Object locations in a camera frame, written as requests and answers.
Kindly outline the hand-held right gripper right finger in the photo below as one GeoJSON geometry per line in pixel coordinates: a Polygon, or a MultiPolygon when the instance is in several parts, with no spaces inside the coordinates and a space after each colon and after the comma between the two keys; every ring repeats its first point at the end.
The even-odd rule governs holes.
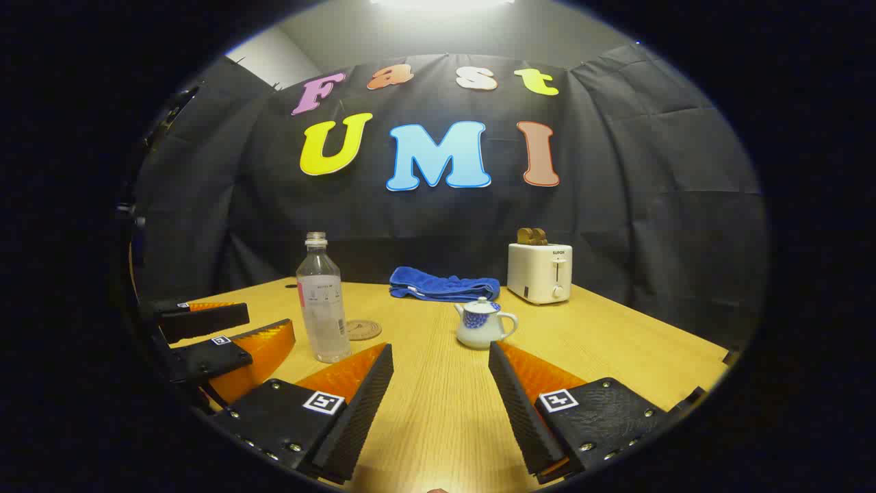
{"type": "Polygon", "coordinates": [[[489,368],[539,484],[606,467],[669,418],[617,379],[586,383],[512,344],[490,344],[489,368]]]}

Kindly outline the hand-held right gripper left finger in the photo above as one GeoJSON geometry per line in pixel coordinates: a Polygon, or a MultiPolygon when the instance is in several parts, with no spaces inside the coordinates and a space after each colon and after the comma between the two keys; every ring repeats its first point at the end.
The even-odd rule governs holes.
{"type": "Polygon", "coordinates": [[[285,471],[341,485],[353,477],[393,374],[392,345],[375,344],[297,383],[269,379],[212,425],[285,471]]]}

